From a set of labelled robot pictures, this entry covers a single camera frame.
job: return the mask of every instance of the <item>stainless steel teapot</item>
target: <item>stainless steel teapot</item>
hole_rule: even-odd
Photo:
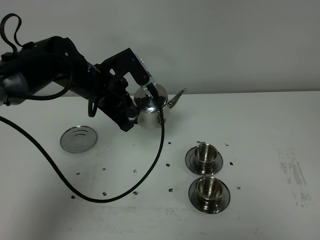
[[[159,100],[163,109],[164,120],[169,114],[169,109],[173,108],[178,102],[181,95],[187,91],[182,89],[171,100],[168,100],[168,94],[166,89],[160,84],[155,83],[155,88],[158,91]],[[160,112],[155,99],[152,95],[148,95],[142,88],[139,88],[133,97],[133,100],[140,110],[140,113],[136,117],[136,123],[146,130],[157,130],[161,128]]]

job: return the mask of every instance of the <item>white wall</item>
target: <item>white wall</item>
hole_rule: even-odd
[[[0,17],[21,16],[22,43],[69,37],[92,64],[130,47],[170,93],[215,93],[320,89],[319,9],[319,0],[2,0]]]

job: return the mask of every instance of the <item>white table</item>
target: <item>white table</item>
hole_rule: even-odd
[[[38,140],[66,178],[94,198],[133,186],[160,142],[159,131],[123,132],[100,111],[88,117],[80,97],[2,106],[0,115]],[[98,132],[88,152],[60,147],[62,133],[76,125]],[[72,199],[33,144],[1,123],[0,239],[320,239],[319,126],[316,91],[183,95],[138,195],[96,204]],[[185,166],[185,154],[197,141],[214,145],[224,158],[216,177],[230,189],[231,202],[216,215],[197,211],[188,198],[197,176]]]

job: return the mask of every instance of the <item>metal saucer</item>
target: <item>metal saucer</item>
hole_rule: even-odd
[[[79,154],[92,149],[98,140],[98,134],[88,126],[74,126],[62,134],[60,145],[63,150]]]
[[[222,193],[221,193],[221,199],[215,202],[201,202],[199,201],[199,194],[197,191],[197,184],[201,179],[204,178],[212,178],[215,179],[216,181],[218,180],[221,183],[222,186]],[[207,177],[200,177],[198,179],[196,179],[195,181],[193,181],[193,183],[190,185],[189,188],[189,200],[192,203],[192,205],[198,209],[199,211],[203,212],[203,213],[207,213],[207,214],[218,214],[220,212],[222,212],[224,209],[226,209],[226,207],[229,205],[230,203],[230,191],[228,189],[228,187],[226,186],[226,184],[213,177],[213,176],[207,176]]]
[[[210,167],[202,168],[195,164],[195,150],[196,147],[191,148],[185,155],[185,164],[187,168],[198,176],[212,176],[218,173],[224,164],[221,154],[217,151],[217,156],[215,158],[214,164]]]

